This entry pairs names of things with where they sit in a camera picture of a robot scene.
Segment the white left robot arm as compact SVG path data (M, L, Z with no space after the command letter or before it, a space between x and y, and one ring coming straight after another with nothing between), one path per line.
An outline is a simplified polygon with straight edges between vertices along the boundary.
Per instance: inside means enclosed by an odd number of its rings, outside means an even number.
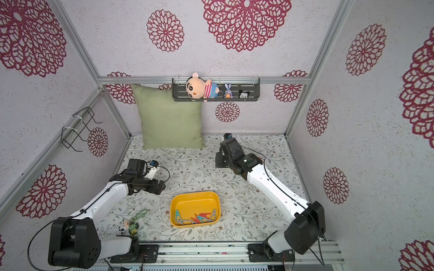
M98 228L113 207L128 195L142 190L159 195L165 181L150 179L137 171L125 170L113 176L103 190L81 210L56 219L50 230L48 263L51 266L88 269L107 258L136 262L143 257L137 237L100 239Z

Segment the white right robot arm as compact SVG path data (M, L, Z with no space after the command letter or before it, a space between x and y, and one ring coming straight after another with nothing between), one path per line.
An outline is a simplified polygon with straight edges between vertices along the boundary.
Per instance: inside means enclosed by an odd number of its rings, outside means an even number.
M324 235L324 207L291 191L267 169L264 159L252 152L245 154L232 134L224 135L215 165L231 169L235 175L258 188L290 222L286 230L277 231L263 241L263 253L269 260L289 250L303 255Z

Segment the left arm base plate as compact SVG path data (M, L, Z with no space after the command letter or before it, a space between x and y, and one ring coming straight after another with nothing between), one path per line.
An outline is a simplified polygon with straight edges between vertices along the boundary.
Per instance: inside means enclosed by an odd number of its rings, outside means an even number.
M130 264L130 263L156 263L159 252L158 245L132 245L130 251L124 255L111 257L110 263Z

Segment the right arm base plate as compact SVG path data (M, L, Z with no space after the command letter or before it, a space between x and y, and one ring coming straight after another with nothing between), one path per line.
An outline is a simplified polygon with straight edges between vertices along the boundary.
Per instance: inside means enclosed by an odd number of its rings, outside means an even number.
M249 261L253 263L295 261L295 253L293 250L277 253L263 243L248 244L248 255Z

